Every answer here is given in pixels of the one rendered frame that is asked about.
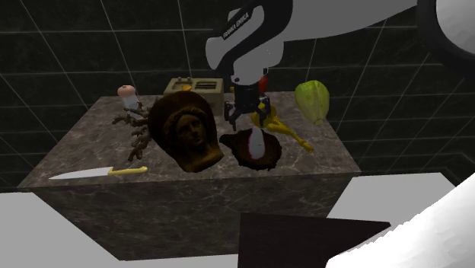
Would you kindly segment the beige toaster box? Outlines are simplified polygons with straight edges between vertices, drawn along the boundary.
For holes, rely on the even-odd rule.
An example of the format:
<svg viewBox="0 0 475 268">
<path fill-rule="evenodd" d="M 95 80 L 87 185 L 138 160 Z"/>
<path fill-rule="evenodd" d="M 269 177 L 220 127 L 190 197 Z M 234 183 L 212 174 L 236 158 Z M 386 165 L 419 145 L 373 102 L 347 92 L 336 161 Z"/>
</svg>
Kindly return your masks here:
<svg viewBox="0 0 475 268">
<path fill-rule="evenodd" d="M 172 78 L 163 95 L 178 91 L 192 91 L 206 99 L 215 116 L 224 113 L 224 83 L 222 78 Z"/>
</svg>

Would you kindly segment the dark robot stand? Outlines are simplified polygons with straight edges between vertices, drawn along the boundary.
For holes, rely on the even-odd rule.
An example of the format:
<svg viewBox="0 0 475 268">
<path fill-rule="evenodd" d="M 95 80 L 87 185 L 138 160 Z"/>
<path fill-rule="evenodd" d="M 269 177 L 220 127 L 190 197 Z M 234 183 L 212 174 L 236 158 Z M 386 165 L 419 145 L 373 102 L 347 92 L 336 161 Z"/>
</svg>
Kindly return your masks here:
<svg viewBox="0 0 475 268">
<path fill-rule="evenodd" d="M 325 268 L 389 222 L 241 213 L 237 268 Z"/>
</svg>

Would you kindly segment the white slice with pink edge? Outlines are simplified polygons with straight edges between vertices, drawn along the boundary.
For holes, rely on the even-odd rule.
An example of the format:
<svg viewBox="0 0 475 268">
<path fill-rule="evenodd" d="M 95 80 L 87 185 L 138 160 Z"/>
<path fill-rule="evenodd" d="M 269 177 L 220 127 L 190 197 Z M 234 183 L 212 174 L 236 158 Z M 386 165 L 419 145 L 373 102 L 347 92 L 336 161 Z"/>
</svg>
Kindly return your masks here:
<svg viewBox="0 0 475 268">
<path fill-rule="evenodd" d="M 263 137 L 263 131 L 259 127 L 252 127 L 247 147 L 251 159 L 257 160 L 264 156 L 265 142 Z"/>
</svg>

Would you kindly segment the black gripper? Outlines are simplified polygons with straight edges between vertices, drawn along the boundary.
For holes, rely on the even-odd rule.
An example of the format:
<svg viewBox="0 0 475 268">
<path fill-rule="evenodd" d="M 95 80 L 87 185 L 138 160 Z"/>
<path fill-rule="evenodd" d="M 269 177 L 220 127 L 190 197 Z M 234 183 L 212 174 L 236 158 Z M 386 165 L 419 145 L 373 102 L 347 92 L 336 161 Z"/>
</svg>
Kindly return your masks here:
<svg viewBox="0 0 475 268">
<path fill-rule="evenodd" d="M 270 99 L 259 89 L 258 85 L 235 85 L 234 102 L 225 101 L 224 118 L 237 130 L 236 120 L 242 113 L 256 112 L 259 108 L 259 123 L 263 127 L 264 120 L 271 113 Z"/>
</svg>

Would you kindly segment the yellow ladle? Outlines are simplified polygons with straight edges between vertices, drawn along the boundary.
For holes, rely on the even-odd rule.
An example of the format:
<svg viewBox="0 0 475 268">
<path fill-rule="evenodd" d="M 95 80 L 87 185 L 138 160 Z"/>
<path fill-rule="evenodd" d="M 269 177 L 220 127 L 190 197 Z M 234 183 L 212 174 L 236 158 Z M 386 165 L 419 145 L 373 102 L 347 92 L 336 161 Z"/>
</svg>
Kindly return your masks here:
<svg viewBox="0 0 475 268">
<path fill-rule="evenodd" d="M 314 148 L 309 145 L 304 139 L 297 136 L 287 125 L 285 125 L 280 118 L 277 117 L 277 111 L 274 106 L 270 107 L 270 114 L 267 115 L 263 123 L 260 123 L 260 115 L 257 112 L 251 114 L 251 122 L 259 128 L 264 128 L 270 132 L 277 132 L 283 135 L 291 136 L 298 144 L 307 152 L 312 153 Z"/>
</svg>

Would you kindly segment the green lettuce head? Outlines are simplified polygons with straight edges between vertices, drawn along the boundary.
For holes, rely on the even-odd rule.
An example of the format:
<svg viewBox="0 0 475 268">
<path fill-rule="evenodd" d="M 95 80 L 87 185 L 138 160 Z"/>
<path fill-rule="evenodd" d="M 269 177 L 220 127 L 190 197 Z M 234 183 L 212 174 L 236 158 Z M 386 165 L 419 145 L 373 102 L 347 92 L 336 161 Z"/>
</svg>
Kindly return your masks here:
<svg viewBox="0 0 475 268">
<path fill-rule="evenodd" d="M 319 126 L 329 112 L 330 93 L 320 81 L 306 81 L 295 88 L 295 103 L 310 123 Z"/>
</svg>

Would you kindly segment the brown coral branch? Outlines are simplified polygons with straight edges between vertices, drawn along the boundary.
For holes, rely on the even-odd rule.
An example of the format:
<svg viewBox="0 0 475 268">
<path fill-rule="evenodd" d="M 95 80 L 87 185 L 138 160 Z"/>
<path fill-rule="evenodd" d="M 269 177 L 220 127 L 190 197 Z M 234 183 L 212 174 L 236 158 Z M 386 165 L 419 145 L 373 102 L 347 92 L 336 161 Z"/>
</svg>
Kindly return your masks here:
<svg viewBox="0 0 475 268">
<path fill-rule="evenodd" d="M 143 107 L 142 102 L 137 103 L 137 108 L 124 108 L 126 114 L 115 116 L 111 122 L 116 125 L 119 122 L 124 122 L 133 128 L 131 136 L 135 139 L 131 142 L 132 150 L 129 153 L 128 161 L 132 162 L 134 159 L 141 160 L 143 151 L 148 147 L 152 140 L 148 129 L 148 116 L 151 112 L 151 107 Z"/>
</svg>

